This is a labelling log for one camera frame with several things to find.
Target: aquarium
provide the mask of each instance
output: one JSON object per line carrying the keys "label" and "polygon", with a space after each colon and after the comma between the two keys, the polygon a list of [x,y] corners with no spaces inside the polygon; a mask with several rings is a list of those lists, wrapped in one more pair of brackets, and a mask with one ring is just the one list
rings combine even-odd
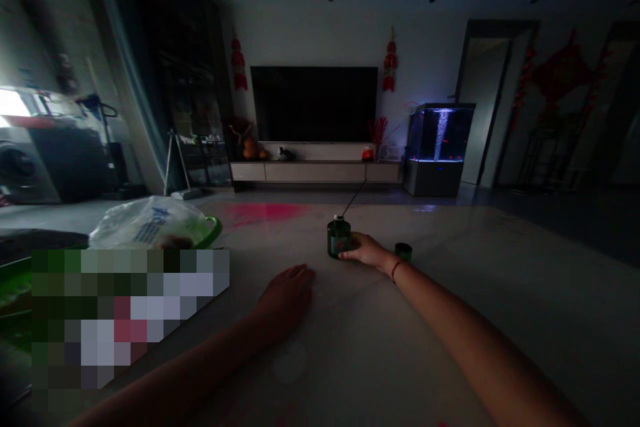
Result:
{"label": "aquarium", "polygon": [[411,116],[405,189],[415,196],[455,197],[474,103],[426,103]]}
{"label": "aquarium", "polygon": [[464,161],[473,107],[469,103],[421,106],[411,117],[407,159],[420,162]]}

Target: television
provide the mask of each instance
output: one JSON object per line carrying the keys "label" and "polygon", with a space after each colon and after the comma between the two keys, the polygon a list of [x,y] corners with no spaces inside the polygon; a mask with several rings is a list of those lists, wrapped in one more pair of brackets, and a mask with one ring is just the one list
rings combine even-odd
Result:
{"label": "television", "polygon": [[261,141],[367,142],[377,67],[251,67]]}

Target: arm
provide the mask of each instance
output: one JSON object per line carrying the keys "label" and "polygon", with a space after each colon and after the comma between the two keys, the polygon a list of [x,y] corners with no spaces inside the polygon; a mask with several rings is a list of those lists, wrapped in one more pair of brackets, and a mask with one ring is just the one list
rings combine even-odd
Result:
{"label": "arm", "polygon": [[[340,254],[389,277],[400,258],[373,238],[352,233],[359,248]],[[586,426],[587,422],[518,348],[479,312],[408,262],[393,279],[422,315],[499,427]]]}
{"label": "arm", "polygon": [[302,321],[314,275],[306,265],[280,273],[246,318],[136,380],[71,425],[165,425],[179,420],[230,373]]}

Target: plastic bag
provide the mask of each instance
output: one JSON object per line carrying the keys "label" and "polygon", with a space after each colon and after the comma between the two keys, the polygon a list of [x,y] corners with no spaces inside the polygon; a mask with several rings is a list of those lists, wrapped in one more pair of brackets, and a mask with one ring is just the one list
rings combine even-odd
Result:
{"label": "plastic bag", "polygon": [[89,234],[90,249],[184,249],[209,233],[204,213],[171,197],[149,197],[107,210]]}

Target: wooden tv stand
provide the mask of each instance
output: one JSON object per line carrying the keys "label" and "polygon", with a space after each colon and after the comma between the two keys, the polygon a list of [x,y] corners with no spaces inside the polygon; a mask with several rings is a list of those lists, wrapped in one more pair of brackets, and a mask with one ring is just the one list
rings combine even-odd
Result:
{"label": "wooden tv stand", "polygon": [[231,162],[234,181],[291,183],[400,183],[400,162],[299,160]]}

